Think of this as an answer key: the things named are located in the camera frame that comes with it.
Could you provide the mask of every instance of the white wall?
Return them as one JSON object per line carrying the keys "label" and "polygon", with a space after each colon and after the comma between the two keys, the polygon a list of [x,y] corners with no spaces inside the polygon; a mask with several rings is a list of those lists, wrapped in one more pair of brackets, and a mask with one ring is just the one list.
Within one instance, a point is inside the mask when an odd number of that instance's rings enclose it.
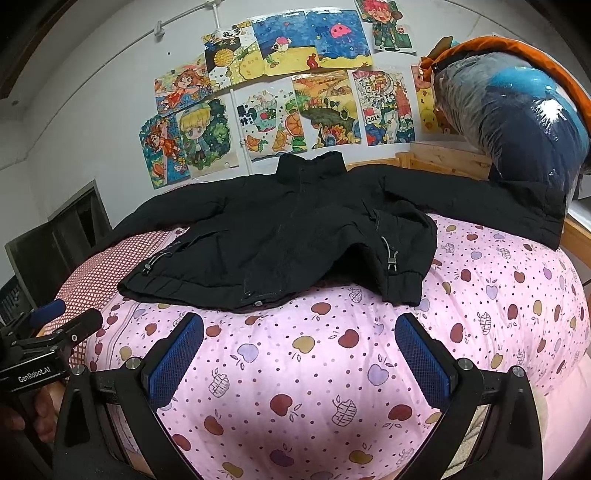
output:
{"label": "white wall", "polygon": [[[454,35],[463,41],[496,32],[519,37],[548,51],[584,85],[591,85],[566,44],[525,0],[455,2],[469,9],[444,0],[398,3],[406,22],[415,29],[419,56],[427,54],[443,36]],[[194,5],[194,0],[131,2],[82,42],[40,90],[25,117],[24,128],[34,143],[27,163],[37,206],[44,216],[93,179],[97,180],[113,225],[156,193],[137,136],[145,120],[155,114],[152,80],[203,51],[200,37],[214,29],[213,14],[202,10],[174,22],[166,27],[159,43],[149,35],[125,47],[152,29],[157,20],[166,20]],[[229,25],[253,15],[319,5],[317,0],[281,5],[268,0],[224,0],[219,13],[222,22]],[[328,0],[323,5],[355,8],[353,0]],[[379,53],[375,61],[378,66],[409,65],[418,62],[418,57]],[[236,125],[232,133],[238,138]],[[359,146],[342,147],[347,161],[367,159],[369,155],[391,157],[402,149],[404,146],[372,147],[369,151]],[[313,151],[306,156],[316,154]],[[270,173],[275,165],[276,160],[264,160],[255,163],[254,170]],[[212,174],[210,178],[245,173],[242,163],[238,169]]]}
{"label": "white wall", "polygon": [[0,171],[0,287],[14,275],[4,245],[43,223],[22,162]]}

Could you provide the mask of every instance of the black jacket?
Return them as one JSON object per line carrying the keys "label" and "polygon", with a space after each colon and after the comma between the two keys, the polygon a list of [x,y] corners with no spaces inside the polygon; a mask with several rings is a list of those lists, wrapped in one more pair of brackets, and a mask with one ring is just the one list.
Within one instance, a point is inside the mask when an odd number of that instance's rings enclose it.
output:
{"label": "black jacket", "polygon": [[436,225],[425,214],[489,226],[556,249],[564,197],[526,182],[491,184],[372,165],[339,153],[283,155],[274,175],[193,184],[125,218],[102,250],[143,232],[191,228],[119,283],[145,302],[239,310],[285,300],[328,272],[417,305]]}

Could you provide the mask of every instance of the human hand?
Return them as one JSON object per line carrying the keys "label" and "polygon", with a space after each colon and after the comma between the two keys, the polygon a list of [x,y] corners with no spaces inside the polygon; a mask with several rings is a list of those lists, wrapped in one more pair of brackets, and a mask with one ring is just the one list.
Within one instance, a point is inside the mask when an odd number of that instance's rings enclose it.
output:
{"label": "human hand", "polygon": [[[56,412],[50,390],[43,387],[35,396],[35,411],[38,417],[34,428],[42,442],[53,442],[56,436]],[[24,430],[25,421],[13,409],[0,404],[0,421],[8,430]]]}

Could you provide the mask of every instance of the jacket sleeve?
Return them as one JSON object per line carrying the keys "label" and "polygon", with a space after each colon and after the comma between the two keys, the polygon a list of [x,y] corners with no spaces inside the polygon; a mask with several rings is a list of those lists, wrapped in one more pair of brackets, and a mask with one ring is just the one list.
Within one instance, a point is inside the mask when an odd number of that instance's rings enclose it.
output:
{"label": "jacket sleeve", "polygon": [[141,233],[166,231],[180,226],[190,226],[199,220],[221,214],[229,202],[239,207],[244,202],[235,202],[247,195],[247,177],[230,180],[196,183],[171,190],[151,198],[124,218],[112,232],[102,238],[91,255],[116,245]]}

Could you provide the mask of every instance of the plastic bag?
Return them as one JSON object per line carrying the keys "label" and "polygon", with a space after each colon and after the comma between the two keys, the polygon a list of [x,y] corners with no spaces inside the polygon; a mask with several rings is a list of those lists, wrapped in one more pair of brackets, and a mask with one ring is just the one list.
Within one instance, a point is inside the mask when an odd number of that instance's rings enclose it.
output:
{"label": "plastic bag", "polygon": [[589,133],[550,76],[494,52],[452,63],[433,86],[450,123],[493,160],[491,179],[537,181],[572,198]]}

